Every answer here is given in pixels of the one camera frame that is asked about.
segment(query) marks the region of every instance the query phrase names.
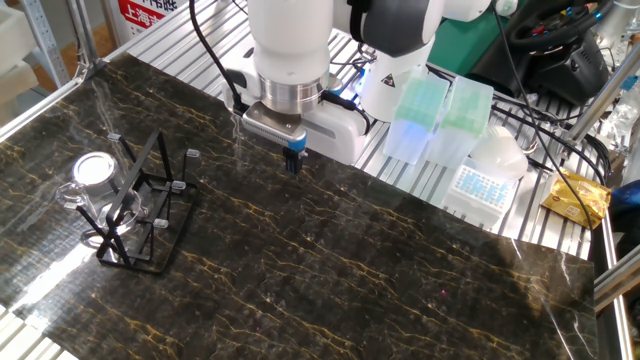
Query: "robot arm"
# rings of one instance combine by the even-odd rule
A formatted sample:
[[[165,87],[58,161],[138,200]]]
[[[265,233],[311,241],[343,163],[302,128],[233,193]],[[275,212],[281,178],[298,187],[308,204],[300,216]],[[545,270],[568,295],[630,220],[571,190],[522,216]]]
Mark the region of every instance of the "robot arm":
[[[491,0],[334,0],[333,26],[392,57],[426,46],[440,20],[473,21]]]
[[[332,28],[377,50],[360,104],[374,118],[391,121],[411,70],[426,63],[443,13],[470,20],[479,12],[472,9],[489,1],[247,0],[255,51],[234,64],[242,68],[230,69],[239,79],[243,102],[251,105],[243,116],[245,128],[283,145],[293,172],[305,146],[353,163],[365,144],[360,115],[366,116],[322,101]]]

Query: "gold foil bag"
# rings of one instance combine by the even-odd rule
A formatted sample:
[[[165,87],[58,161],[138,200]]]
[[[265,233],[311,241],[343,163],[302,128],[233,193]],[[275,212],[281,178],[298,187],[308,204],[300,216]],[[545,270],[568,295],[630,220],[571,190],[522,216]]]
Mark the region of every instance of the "gold foil bag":
[[[595,228],[600,225],[611,202],[611,190],[578,174],[574,174],[565,169],[561,170],[562,174],[569,180],[571,186],[580,195],[587,210],[589,210],[593,227]],[[560,216],[589,228],[589,222],[587,221],[582,206],[580,206],[578,199],[576,199],[560,175],[555,174],[549,179],[547,192],[549,195],[542,202],[542,206]]]

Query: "black marble table surface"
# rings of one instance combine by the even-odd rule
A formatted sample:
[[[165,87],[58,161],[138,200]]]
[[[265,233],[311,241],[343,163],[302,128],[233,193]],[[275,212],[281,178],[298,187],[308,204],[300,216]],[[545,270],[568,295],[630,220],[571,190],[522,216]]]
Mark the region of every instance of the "black marble table surface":
[[[160,128],[201,194],[160,276],[100,265],[55,201]],[[218,100],[129,56],[0,144],[0,304],[80,359],[590,359],[592,265],[311,153],[298,176]],[[160,167],[153,153],[148,168]]]

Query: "black steering wheel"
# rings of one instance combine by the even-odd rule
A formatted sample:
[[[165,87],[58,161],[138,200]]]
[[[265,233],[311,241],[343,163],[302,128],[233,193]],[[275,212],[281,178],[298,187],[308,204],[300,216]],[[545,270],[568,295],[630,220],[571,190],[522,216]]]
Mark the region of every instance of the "black steering wheel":
[[[509,48],[514,51],[546,51],[583,36],[600,19],[611,11],[613,0],[601,0],[591,13],[586,6],[565,8],[551,5],[537,10],[508,35]]]

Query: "cable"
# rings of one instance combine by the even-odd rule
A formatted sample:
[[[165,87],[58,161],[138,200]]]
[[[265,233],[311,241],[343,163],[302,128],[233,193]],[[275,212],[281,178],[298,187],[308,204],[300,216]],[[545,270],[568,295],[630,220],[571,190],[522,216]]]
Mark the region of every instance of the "cable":
[[[220,74],[229,85],[229,89],[231,89],[231,93],[233,94],[234,110],[239,114],[243,114],[247,110],[247,106],[242,103],[242,96],[238,92],[238,89],[236,89],[236,86],[233,83],[233,81],[231,81],[231,77],[229,77],[229,74],[224,69],[224,66],[222,66],[220,59],[218,59],[216,54],[213,52],[213,49],[207,42],[207,39],[202,34],[202,30],[200,30],[200,25],[198,24],[198,19],[196,18],[195,0],[189,0],[189,14],[191,16],[191,23],[193,24],[193,30],[196,32],[196,35],[198,35],[198,39],[200,39],[202,46],[204,46],[205,50],[207,50],[207,52],[209,53],[209,56],[211,56],[211,59],[213,59],[213,62],[218,67],[218,70],[220,70]]]
[[[338,106],[342,106],[347,110],[355,111],[359,113],[365,122],[365,130],[363,135],[369,134],[369,131],[371,131],[371,120],[369,120],[367,113],[365,113],[364,110],[358,108],[358,106],[353,101],[343,99],[340,97],[340,95],[336,95],[330,91],[323,91],[321,95],[321,99],[323,101],[330,102]]]
[[[347,62],[347,63],[338,63],[338,62],[333,62],[332,61],[331,65],[341,65],[341,66],[345,66],[345,65],[354,65],[354,66],[355,65],[366,65],[366,64],[372,63],[374,61],[375,60],[365,60],[365,59],[358,58],[358,59],[353,60],[352,62]]]
[[[429,71],[431,73],[433,73],[437,77],[439,77],[439,78],[441,78],[443,80],[447,80],[449,83],[452,82],[451,79],[449,77],[447,77],[447,75],[443,74],[440,70],[429,66],[429,64],[427,64],[427,68],[429,69]],[[526,104],[524,104],[522,102],[511,100],[511,99],[509,99],[507,97],[499,97],[497,95],[494,95],[493,97],[494,97],[494,99],[496,99],[498,101],[507,102],[507,103],[519,106],[519,107],[521,107],[523,109],[523,112],[524,112],[524,108],[523,107],[526,106]],[[548,123],[561,123],[561,122],[565,122],[565,121],[568,121],[568,120],[571,120],[571,119],[575,119],[575,118],[578,118],[578,117],[582,116],[582,113],[580,113],[578,115],[574,115],[574,116],[570,116],[570,117],[567,117],[567,118],[559,119],[557,116],[555,116],[555,115],[553,115],[551,113],[544,112],[544,111],[536,109],[536,108],[533,108],[532,110],[536,114],[538,114],[538,116],[536,117],[536,120],[543,121],[543,122],[548,122]]]
[[[522,117],[520,117],[518,115],[512,114],[512,113],[510,113],[510,112],[508,112],[508,111],[506,111],[504,109],[501,109],[501,108],[499,108],[499,107],[497,107],[495,105],[492,106],[491,108],[492,108],[492,110],[494,110],[494,111],[496,111],[496,112],[498,112],[498,113],[500,113],[502,115],[508,116],[508,117],[510,117],[510,118],[512,118],[512,119],[514,119],[516,121],[519,121],[524,125],[527,125],[527,126],[532,127],[532,128],[535,127],[534,123],[532,123],[532,122],[530,122],[528,120],[525,120],[524,118],[522,118]],[[551,131],[549,131],[549,130],[547,130],[545,128],[540,128],[539,130],[543,134],[547,135],[549,138],[551,138],[554,141],[560,143],[561,145],[563,145],[567,149],[569,149],[571,152],[573,152],[574,154],[578,155],[582,160],[584,160],[584,162],[587,163],[587,165],[589,165],[590,168],[593,169],[593,172],[596,174],[596,177],[598,177],[598,180],[600,181],[600,183],[603,184],[603,185],[605,184],[605,180],[606,180],[605,176],[602,175],[602,173],[600,172],[600,169],[596,166],[596,164],[593,163],[593,161],[587,155],[585,155],[582,151],[578,150],[573,145],[567,143],[564,139],[562,139],[561,137],[559,137],[556,134],[552,133]],[[603,159],[603,162],[605,162],[605,161],[607,161],[605,159],[608,159],[608,156],[600,156],[600,158]]]
[[[433,67],[429,66],[429,64],[427,64],[427,67],[429,68],[429,71],[431,73],[433,73],[437,77],[439,77],[441,79],[444,79],[444,80],[447,80],[447,81],[449,81],[451,83],[451,79],[446,74],[442,73],[440,70],[438,70],[436,68],[433,68]],[[508,99],[506,97],[503,98],[503,97],[499,97],[499,96],[494,95],[494,98],[497,99],[498,101],[507,102],[507,103],[510,103],[510,104],[513,104],[513,105],[517,105],[517,106],[521,106],[521,107],[522,106],[526,106],[526,104],[524,104],[524,103],[521,103],[519,101],[514,101],[514,100]],[[518,116],[516,114],[510,113],[510,112],[508,112],[508,111],[506,111],[506,110],[504,110],[502,108],[499,108],[498,106],[492,105],[491,108],[494,111],[496,111],[496,112],[498,112],[498,113],[500,113],[500,114],[502,114],[504,116],[507,116],[507,117],[509,117],[509,118],[511,118],[513,120],[516,120],[516,121],[519,121],[519,122],[523,123],[524,125],[527,125],[527,126],[530,126],[530,127],[534,127],[534,124],[532,122],[527,121],[526,119],[524,119],[524,118],[522,118],[522,117],[520,117],[520,116]],[[567,120],[570,120],[570,119],[578,118],[578,117],[580,117],[582,115],[582,114],[578,114],[578,115],[570,116],[570,117],[567,117],[567,118],[558,119],[553,114],[545,113],[542,110],[538,110],[538,109],[535,109],[535,108],[533,110],[534,110],[534,112],[537,111],[539,114],[541,114],[541,115],[543,115],[545,117],[554,118],[555,119],[554,121],[548,121],[550,123],[560,123],[560,122],[564,122],[564,121],[567,121]],[[571,129],[572,125],[571,124],[563,124],[561,126],[564,129],[569,130],[569,129]],[[582,160],[584,160],[587,163],[587,165],[589,165],[589,167],[591,167],[593,169],[593,171],[596,174],[596,176],[598,177],[598,180],[600,181],[600,183],[603,184],[603,185],[605,184],[606,176],[603,175],[600,172],[600,169],[596,166],[596,164],[594,164],[593,161],[589,157],[587,157],[583,152],[581,152],[580,150],[578,150],[574,146],[568,144],[564,139],[558,137],[554,133],[552,133],[552,132],[550,132],[550,131],[548,131],[548,130],[546,130],[544,128],[541,128],[540,130],[542,131],[543,134],[549,136],[554,141],[560,143],[561,145],[563,145],[566,148],[568,148],[571,152],[573,152],[576,155],[578,155]],[[594,148],[594,150],[598,154],[599,158],[602,160],[603,168],[605,169],[605,174],[611,173],[611,160],[609,159],[609,150],[607,149],[607,147],[600,140],[596,139],[595,137],[593,137],[592,135],[589,135],[589,134],[587,134],[587,136],[585,136],[585,140],[587,141],[587,143],[589,145],[591,145]]]
[[[249,14],[240,5],[238,5],[236,0],[231,0],[231,2],[233,2],[236,5],[236,7],[240,9],[240,11],[242,11],[245,15],[249,16]]]
[[[491,10],[493,11],[493,15],[496,19],[496,22],[498,23],[498,29],[500,30],[500,35],[502,36],[502,40],[504,41],[504,46],[507,51],[507,57],[509,58],[509,65],[511,66],[511,71],[513,72],[516,82],[518,83],[518,87],[520,88],[520,91],[522,91],[524,102],[527,105],[527,109],[529,110],[529,116],[531,117],[531,121],[533,123],[533,129],[535,130],[536,136],[538,137],[538,140],[540,140],[540,144],[542,145],[544,152],[549,157],[549,160],[551,161],[551,164],[553,164],[553,167],[558,172],[558,175],[560,175],[560,177],[562,178],[562,181],[564,181],[565,184],[567,184],[567,187],[569,188],[569,190],[571,190],[571,193],[573,194],[573,196],[575,196],[578,202],[580,203],[582,210],[584,210],[585,217],[587,218],[587,223],[589,224],[589,231],[591,232],[591,238],[593,239],[594,238],[593,223],[591,221],[591,216],[589,215],[589,211],[587,210],[587,207],[585,206],[578,192],[573,188],[573,186],[571,186],[571,183],[569,183],[569,180],[562,173],[560,166],[553,159],[551,152],[547,148],[547,144],[545,144],[544,139],[542,138],[542,134],[540,133],[540,126],[538,125],[538,123],[536,122],[536,119],[533,116],[533,110],[531,108],[531,104],[529,104],[529,99],[527,99],[526,92],[524,91],[524,86],[522,85],[522,82],[520,81],[520,77],[518,76],[518,70],[516,69],[516,65],[514,64],[513,58],[511,57],[511,51],[509,50],[509,42],[507,41],[507,35],[504,32],[504,28],[502,27],[502,22],[500,21],[498,10],[496,9],[496,5],[493,3],[493,1],[491,1],[489,4],[491,6]]]

